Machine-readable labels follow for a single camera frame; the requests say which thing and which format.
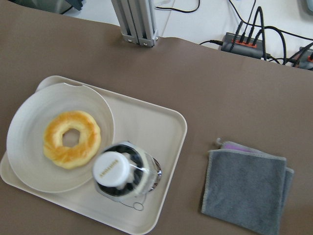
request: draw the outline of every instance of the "electrical cord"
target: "electrical cord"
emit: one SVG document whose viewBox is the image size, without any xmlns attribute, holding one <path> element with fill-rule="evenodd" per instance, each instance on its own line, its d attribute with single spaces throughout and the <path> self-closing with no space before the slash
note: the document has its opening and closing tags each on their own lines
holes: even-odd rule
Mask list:
<svg viewBox="0 0 313 235">
<path fill-rule="evenodd" d="M 283 60 L 284 58 L 275 58 L 276 60 Z"/>
<path fill-rule="evenodd" d="M 194 10 L 191 10 L 191 11 L 184 11 L 184 10 L 180 10 L 180 9 L 177 9 L 177 8 L 172 8 L 172 7 L 160 7 L 160 6 L 156 6 L 155 8 L 156 9 L 159 9 L 159 10 L 171 10 L 171 11 L 178 11 L 178 12 L 181 12 L 181 13 L 192 13 L 192 12 L 195 12 L 199 9 L 200 7 L 200 0 L 198 2 L 198 6 L 197 8 L 195 8 Z"/>
<path fill-rule="evenodd" d="M 278 61 L 278 59 L 274 58 L 274 57 L 271 56 L 271 55 L 268 57 L 268 59 L 271 59 L 271 60 L 269 60 L 269 62 L 275 61 L 276 63 L 280 64 L 280 62 Z"/>
<path fill-rule="evenodd" d="M 248 19 L 248 23 L 250 22 L 250 19 L 251 19 L 251 16 L 252 16 L 252 12 L 253 12 L 253 9 L 254 9 L 254 6 L 256 4 L 256 0 L 254 0 L 254 3 L 253 3 L 253 6 L 251 8 L 251 11 L 250 11 L 250 15 L 249 15 L 249 19 Z M 246 35 L 246 29 L 248 28 L 248 25 L 246 24 L 246 27 L 245 27 L 245 30 L 244 30 L 244 33 L 241 35 L 241 38 L 240 38 L 240 43 L 242 43 L 245 39 L 245 35 Z"/>
<path fill-rule="evenodd" d="M 297 65 L 299 65 L 300 63 L 300 59 L 302 58 L 302 56 L 304 55 L 304 53 L 310 49 L 310 47 L 313 46 L 313 43 L 308 44 L 307 46 L 305 46 L 304 48 L 302 48 L 301 50 L 299 50 L 295 55 L 293 55 L 291 58 L 293 58 L 294 56 L 296 56 L 297 54 L 300 54 L 299 57 L 296 59 L 296 61 L 293 64 L 293 67 L 296 67 Z"/>
<path fill-rule="evenodd" d="M 244 21 L 243 18 L 240 16 L 239 12 L 237 11 L 237 9 L 236 9 L 235 5 L 233 4 L 233 2 L 232 2 L 231 0 L 228 0 L 228 1 L 229 1 L 229 3 L 231 4 L 232 8 L 235 10 L 235 12 L 236 12 L 236 14 L 237 14 L 237 16 L 238 16 L 239 19 L 240 19 L 242 22 L 244 22 L 245 24 L 247 24 L 247 25 L 249 25 L 249 26 L 253 26 L 253 25 L 250 24 L 249 22 Z M 279 29 L 279 31 L 281 31 L 282 33 L 289 34 L 289 35 L 294 36 L 294 37 L 298 37 L 298 38 L 301 38 L 301 39 L 313 41 L 312 38 L 303 37 L 303 36 L 300 36 L 300 35 L 297 35 L 297 34 L 294 34 L 294 33 L 290 33 L 290 32 L 287 32 L 287 31 L 284 31 L 284 30 L 281 30 L 281 29 Z"/>
<path fill-rule="evenodd" d="M 253 26 L 252 26 L 251 30 L 254 29 L 255 22 L 256 22 L 256 17 L 258 15 L 258 13 L 260 14 L 260 18 L 261 18 L 261 30 L 258 32 L 258 34 L 255 37 L 252 45 L 254 46 L 256 44 L 256 41 L 257 41 L 258 37 L 262 34 L 263 58 L 266 61 L 267 60 L 267 55 L 266 55 L 266 48 L 265 48 L 265 27 L 264 27 L 263 11 L 262 11 L 262 8 L 260 6 L 257 8 L 257 10 L 255 12 L 255 17 L 254 17 Z"/>
<path fill-rule="evenodd" d="M 237 30 L 236 30 L 236 33 L 235 33 L 235 37 L 234 37 L 234 39 L 233 39 L 233 41 L 232 41 L 232 43 L 231 43 L 231 47 L 230 47 L 230 49 L 229 49 L 228 52 L 232 52 L 232 50 L 234 49 L 234 46 L 235 46 L 237 37 L 238 37 L 238 35 L 239 35 L 240 29 L 241 29 L 242 26 L 243 26 L 243 22 L 240 21 L 240 24 L 238 25 Z"/>
<path fill-rule="evenodd" d="M 218 41 L 218 40 L 208 40 L 208 41 L 204 41 L 204 42 L 200 43 L 199 45 L 202 45 L 204 43 L 214 43 L 214 44 L 217 44 L 219 46 L 223 46 L 224 42 L 223 41 Z"/>
<path fill-rule="evenodd" d="M 301 48 L 299 51 L 297 51 L 294 55 L 292 55 L 290 58 L 287 59 L 287 62 L 295 63 L 294 57 L 297 56 L 299 53 L 301 53 L 305 47 Z"/>
<path fill-rule="evenodd" d="M 283 53 L 284 53 L 283 65 L 285 65 L 287 63 L 287 47 L 286 47 L 286 41 L 285 41 L 284 35 L 278 28 L 274 26 L 265 26 L 264 29 L 272 29 L 276 31 L 279 34 L 280 38 L 282 39 Z"/>
</svg>

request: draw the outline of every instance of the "donut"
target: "donut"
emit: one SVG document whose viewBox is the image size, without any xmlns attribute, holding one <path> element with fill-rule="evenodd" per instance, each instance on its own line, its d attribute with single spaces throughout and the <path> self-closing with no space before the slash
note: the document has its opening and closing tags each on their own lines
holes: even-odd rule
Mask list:
<svg viewBox="0 0 313 235">
<path fill-rule="evenodd" d="M 63 134 L 70 129 L 79 131 L 78 144 L 63 145 Z M 100 147 L 100 128 L 94 118 L 80 110 L 60 113 L 44 132 L 44 155 L 57 166 L 73 169 L 87 164 Z"/>
</svg>

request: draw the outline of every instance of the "brown table mat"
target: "brown table mat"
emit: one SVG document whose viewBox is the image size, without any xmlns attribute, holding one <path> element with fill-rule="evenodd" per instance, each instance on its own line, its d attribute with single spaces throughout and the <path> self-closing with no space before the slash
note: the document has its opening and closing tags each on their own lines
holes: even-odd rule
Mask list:
<svg viewBox="0 0 313 235">
<path fill-rule="evenodd" d="M 41 80 L 61 75 L 179 111 L 188 133 L 150 234 L 251 235 L 200 213 L 217 137 L 286 157 L 295 170 L 281 234 L 313 231 L 313 73 L 177 38 L 153 48 L 117 26 L 0 0 L 0 153 L 10 121 Z M 0 234 L 123 234 L 0 181 Z"/>
</svg>

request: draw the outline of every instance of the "white bottle cap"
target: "white bottle cap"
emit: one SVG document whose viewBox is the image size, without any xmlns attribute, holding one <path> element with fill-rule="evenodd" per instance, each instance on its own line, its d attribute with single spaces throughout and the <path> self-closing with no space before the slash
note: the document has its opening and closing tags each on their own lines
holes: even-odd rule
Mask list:
<svg viewBox="0 0 313 235">
<path fill-rule="evenodd" d="M 126 183 L 130 174 L 130 163 L 118 152 L 105 152 L 93 165 L 95 180 L 106 187 L 118 187 Z"/>
</svg>

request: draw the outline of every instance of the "white tray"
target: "white tray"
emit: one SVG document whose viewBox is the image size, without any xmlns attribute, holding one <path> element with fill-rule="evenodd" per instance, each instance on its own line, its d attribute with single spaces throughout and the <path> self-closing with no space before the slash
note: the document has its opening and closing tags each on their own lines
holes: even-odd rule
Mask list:
<svg viewBox="0 0 313 235">
<path fill-rule="evenodd" d="M 39 84 L 37 91 L 61 82 L 71 85 L 83 84 L 68 78 L 51 76 Z M 112 109 L 115 120 L 115 142 L 130 141 L 143 148 L 160 163 L 161 181 L 156 189 L 147 194 L 144 210 L 137 211 L 102 196 L 95 190 L 92 180 L 68 192 L 36 191 L 23 184 L 14 174 L 6 153 L 0 164 L 0 175 L 9 185 L 101 223 L 133 235 L 146 234 L 158 221 L 187 133 L 186 121 L 177 111 L 88 84 L 83 85 L 98 91 Z"/>
</svg>

